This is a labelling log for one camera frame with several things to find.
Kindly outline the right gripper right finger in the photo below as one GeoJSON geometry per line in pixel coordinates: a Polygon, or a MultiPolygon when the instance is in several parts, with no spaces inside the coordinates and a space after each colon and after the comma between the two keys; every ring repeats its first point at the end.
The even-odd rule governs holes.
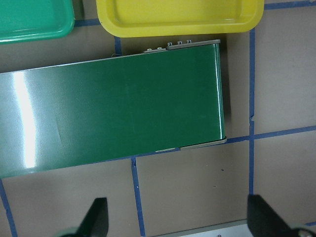
{"type": "Polygon", "coordinates": [[[247,197],[247,226],[254,237],[314,237],[304,227],[290,227],[260,195],[247,197]]]}

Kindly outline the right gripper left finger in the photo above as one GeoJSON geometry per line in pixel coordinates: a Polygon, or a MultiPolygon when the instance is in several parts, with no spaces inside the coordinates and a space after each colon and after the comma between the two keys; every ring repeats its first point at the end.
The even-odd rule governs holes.
{"type": "Polygon", "coordinates": [[[109,231],[108,202],[106,197],[96,198],[75,231],[65,231],[58,237],[106,237],[109,231]]]}

